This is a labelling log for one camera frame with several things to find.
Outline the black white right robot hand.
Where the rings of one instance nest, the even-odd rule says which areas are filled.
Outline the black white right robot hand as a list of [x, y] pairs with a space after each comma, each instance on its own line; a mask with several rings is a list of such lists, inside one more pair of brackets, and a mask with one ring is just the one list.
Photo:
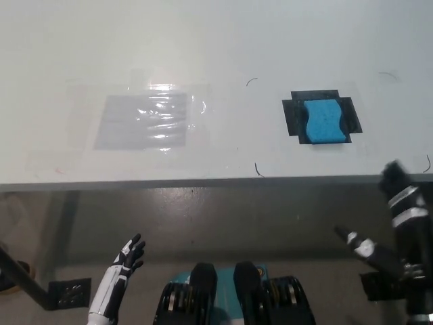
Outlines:
[[382, 171], [380, 190], [388, 201], [396, 251], [344, 226], [334, 228], [358, 259], [395, 280], [432, 282], [432, 216], [419, 186], [399, 161]]

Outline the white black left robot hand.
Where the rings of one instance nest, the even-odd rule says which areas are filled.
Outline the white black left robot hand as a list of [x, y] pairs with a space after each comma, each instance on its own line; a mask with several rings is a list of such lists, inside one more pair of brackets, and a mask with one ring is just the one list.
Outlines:
[[145, 241], [141, 234], [132, 237], [120, 250], [106, 270], [93, 298], [87, 316], [87, 325], [117, 324], [119, 309], [129, 279], [143, 265]]

